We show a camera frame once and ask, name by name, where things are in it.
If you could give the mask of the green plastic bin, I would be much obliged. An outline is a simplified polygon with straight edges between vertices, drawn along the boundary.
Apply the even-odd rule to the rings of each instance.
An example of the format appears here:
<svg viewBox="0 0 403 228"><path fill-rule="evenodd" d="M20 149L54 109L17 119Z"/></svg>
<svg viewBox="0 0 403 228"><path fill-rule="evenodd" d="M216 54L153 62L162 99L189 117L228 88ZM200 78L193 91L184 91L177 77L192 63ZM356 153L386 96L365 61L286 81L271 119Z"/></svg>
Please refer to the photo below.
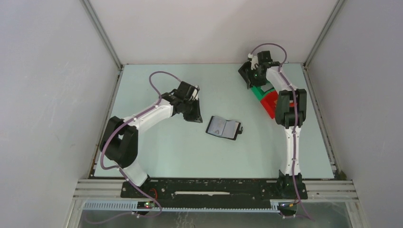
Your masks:
<svg viewBox="0 0 403 228"><path fill-rule="evenodd" d="M261 86L252 86L250 90L253 92L257 100L260 102L263 100L268 94L270 93L275 93L278 94L278 92L275 90L273 84L269 82L268 80L264 85Z"/></svg>

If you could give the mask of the blue grey credit card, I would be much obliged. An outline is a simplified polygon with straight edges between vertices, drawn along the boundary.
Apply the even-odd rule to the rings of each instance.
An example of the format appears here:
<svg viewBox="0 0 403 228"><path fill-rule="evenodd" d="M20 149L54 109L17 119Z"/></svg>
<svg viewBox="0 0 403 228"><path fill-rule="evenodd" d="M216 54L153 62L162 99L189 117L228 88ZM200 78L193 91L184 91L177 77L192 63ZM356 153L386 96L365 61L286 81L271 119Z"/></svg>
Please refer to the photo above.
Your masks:
<svg viewBox="0 0 403 228"><path fill-rule="evenodd" d="M213 116L209 123L207 133L215 135L215 136L222 136L226 123L227 123L227 120L225 120L221 117L218 117L218 116Z"/></svg>

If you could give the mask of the red plastic bin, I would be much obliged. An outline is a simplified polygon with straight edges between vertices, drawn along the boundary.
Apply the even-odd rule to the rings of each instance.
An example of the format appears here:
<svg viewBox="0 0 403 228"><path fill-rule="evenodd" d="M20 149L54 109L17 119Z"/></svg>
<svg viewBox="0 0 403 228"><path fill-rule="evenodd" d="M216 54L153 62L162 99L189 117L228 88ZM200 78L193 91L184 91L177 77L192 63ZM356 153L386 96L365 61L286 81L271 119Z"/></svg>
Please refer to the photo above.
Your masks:
<svg viewBox="0 0 403 228"><path fill-rule="evenodd" d="M292 92L289 90L270 92L260 101L260 103L269 116L278 121L284 120L286 116L293 113L294 108L298 106L297 99L294 99Z"/></svg>

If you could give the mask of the black card holder wallet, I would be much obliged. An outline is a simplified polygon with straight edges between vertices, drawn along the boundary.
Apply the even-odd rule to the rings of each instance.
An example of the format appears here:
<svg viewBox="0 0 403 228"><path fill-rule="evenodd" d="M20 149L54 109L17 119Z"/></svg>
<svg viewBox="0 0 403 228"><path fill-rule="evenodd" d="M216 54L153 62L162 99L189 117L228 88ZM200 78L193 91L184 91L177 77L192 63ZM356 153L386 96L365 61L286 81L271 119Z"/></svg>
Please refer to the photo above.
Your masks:
<svg viewBox="0 0 403 228"><path fill-rule="evenodd" d="M205 131L207 134L235 141L243 133L241 122L226 120L219 116L212 116Z"/></svg>

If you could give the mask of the black plastic bin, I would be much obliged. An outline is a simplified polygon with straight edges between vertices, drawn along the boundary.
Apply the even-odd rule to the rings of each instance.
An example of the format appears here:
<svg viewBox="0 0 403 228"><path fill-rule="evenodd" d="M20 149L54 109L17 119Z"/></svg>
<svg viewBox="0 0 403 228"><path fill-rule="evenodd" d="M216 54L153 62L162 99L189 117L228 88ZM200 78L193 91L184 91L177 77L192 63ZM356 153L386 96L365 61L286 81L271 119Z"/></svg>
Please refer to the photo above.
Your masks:
<svg viewBox="0 0 403 228"><path fill-rule="evenodd" d="M250 89L253 86L252 83L253 70L251 69L251 62L247 61L243 63L243 65L238 69L238 73L245 81L247 89Z"/></svg>

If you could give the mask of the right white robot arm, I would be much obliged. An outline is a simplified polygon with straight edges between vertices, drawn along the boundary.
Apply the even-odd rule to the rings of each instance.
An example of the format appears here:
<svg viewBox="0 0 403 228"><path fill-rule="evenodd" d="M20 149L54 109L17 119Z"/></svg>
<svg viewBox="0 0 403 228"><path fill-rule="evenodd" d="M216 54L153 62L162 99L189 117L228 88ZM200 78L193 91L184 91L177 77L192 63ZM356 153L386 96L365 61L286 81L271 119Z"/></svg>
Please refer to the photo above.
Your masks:
<svg viewBox="0 0 403 228"><path fill-rule="evenodd" d="M248 54L249 86L261 93L260 103L276 124L283 127L286 138L285 163L279 170L276 191L284 199L290 198L301 181L299 167L299 139L307 112L307 92L292 84L282 64L273 61L269 51Z"/></svg>

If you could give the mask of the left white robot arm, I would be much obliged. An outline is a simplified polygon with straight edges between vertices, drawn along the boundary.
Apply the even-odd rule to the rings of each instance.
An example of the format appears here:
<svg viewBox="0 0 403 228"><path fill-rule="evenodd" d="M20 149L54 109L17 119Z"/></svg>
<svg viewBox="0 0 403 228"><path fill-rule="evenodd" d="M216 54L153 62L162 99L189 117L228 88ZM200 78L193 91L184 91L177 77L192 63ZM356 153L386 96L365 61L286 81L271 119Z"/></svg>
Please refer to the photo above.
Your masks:
<svg viewBox="0 0 403 228"><path fill-rule="evenodd" d="M178 88L159 94L158 100L143 111L125 118L111 117L100 145L102 169L118 169L132 185L139 198L148 196L150 184L146 171L137 159L138 138L159 122L182 114L185 121L202 123L199 101L200 88L184 81Z"/></svg>

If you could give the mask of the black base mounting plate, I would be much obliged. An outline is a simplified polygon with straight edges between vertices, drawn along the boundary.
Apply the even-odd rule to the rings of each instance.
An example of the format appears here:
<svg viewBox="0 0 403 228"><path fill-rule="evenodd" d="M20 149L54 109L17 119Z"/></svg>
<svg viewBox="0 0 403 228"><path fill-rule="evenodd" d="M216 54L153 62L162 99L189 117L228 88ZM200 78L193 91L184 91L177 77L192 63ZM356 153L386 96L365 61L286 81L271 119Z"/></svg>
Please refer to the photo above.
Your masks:
<svg viewBox="0 0 403 228"><path fill-rule="evenodd" d="M123 182L120 197L146 199L147 193L164 209L270 209L273 201L308 199L302 182L279 190L275 179L150 178L139 190Z"/></svg>

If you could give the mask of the aluminium frame rail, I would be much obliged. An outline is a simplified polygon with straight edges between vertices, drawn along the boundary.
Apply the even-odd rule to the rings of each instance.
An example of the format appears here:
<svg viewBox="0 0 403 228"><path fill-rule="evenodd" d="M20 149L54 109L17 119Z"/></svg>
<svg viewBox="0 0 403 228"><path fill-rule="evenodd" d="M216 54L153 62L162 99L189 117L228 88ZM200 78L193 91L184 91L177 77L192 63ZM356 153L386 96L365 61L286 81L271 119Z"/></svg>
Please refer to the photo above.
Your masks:
<svg viewBox="0 0 403 228"><path fill-rule="evenodd" d="M83 179L73 198L84 209L127 211L276 212L301 202L357 202L350 180L305 180L296 196L281 196L271 179L153 179L145 187L153 202L124 180Z"/></svg>

